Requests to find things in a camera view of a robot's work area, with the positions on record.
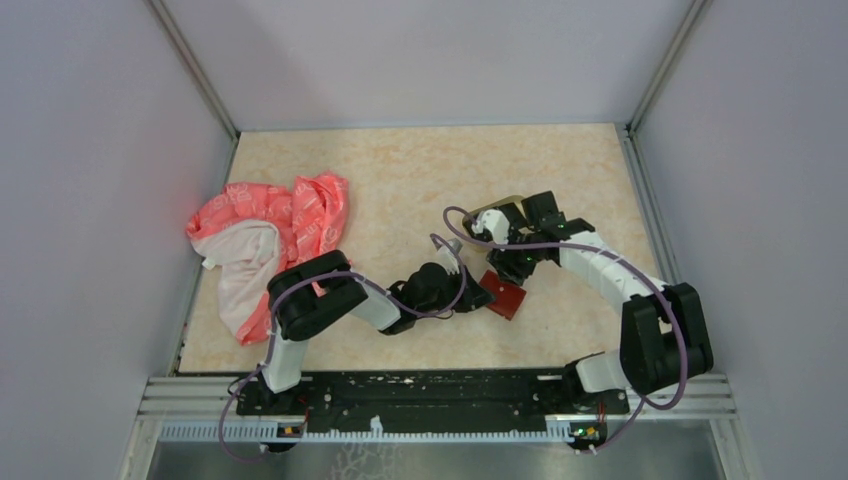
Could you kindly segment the red card holder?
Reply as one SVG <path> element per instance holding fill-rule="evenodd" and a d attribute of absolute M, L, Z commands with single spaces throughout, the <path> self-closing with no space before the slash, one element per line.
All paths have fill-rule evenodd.
<path fill-rule="evenodd" d="M 502 281 L 491 270 L 487 270 L 483 274 L 479 284 L 494 296 L 494 300 L 488 303 L 486 308 L 507 321 L 512 321 L 527 292 L 520 286 Z"/>

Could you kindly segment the beige oval tray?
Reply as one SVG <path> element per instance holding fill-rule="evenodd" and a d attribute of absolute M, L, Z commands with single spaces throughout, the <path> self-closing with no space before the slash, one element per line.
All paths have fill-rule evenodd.
<path fill-rule="evenodd" d="M 510 222 L 512 227 L 521 229 L 525 228 L 528 223 L 524 215 L 522 201 L 524 197 L 521 195 L 510 195 L 483 207 L 472 210 L 470 214 L 477 218 L 482 212 L 490 209 L 501 211 Z"/>

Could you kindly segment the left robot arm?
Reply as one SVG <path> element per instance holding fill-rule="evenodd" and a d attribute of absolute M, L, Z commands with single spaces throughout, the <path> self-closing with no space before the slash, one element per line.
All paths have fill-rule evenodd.
<path fill-rule="evenodd" d="M 451 245 L 439 247 L 432 261 L 387 289 L 355 272 L 345 254 L 333 250 L 276 275 L 267 291 L 273 329 L 260 399 L 277 414 L 298 404 L 308 342 L 342 317 L 352 315 L 391 336 L 421 319 L 469 313 L 495 301 Z"/>

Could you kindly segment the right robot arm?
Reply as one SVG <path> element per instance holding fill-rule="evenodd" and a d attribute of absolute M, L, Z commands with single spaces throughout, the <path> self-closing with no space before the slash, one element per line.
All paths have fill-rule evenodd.
<path fill-rule="evenodd" d="M 714 356 L 698 292 L 651 277 L 611 249 L 595 227 L 568 219 L 552 192 L 475 214 L 474 238 L 494 244 L 487 255 L 498 278 L 522 285 L 537 264 L 552 261 L 583 279 L 619 314 L 619 347 L 568 364 L 563 398 L 590 411 L 603 392 L 641 395 L 710 371 Z"/>

